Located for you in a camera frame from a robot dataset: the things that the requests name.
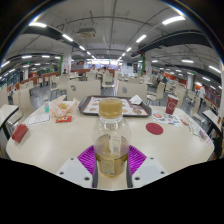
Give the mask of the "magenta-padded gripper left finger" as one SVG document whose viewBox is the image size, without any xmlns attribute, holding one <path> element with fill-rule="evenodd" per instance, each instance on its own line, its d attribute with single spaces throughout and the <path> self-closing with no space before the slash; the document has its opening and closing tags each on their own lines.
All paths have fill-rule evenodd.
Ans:
<svg viewBox="0 0 224 224">
<path fill-rule="evenodd" d="M 88 147 L 77 157 L 69 157 L 56 175 L 84 188 L 96 188 L 98 168 L 94 146 Z"/>
</svg>

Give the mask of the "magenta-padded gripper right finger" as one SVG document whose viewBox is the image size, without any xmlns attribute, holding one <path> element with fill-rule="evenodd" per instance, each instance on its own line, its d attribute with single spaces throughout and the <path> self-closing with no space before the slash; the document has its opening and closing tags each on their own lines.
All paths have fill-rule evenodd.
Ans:
<svg viewBox="0 0 224 224">
<path fill-rule="evenodd" d="M 168 175 L 155 157 L 147 157 L 134 146 L 129 146 L 126 168 L 128 188 L 140 188 Z"/>
</svg>

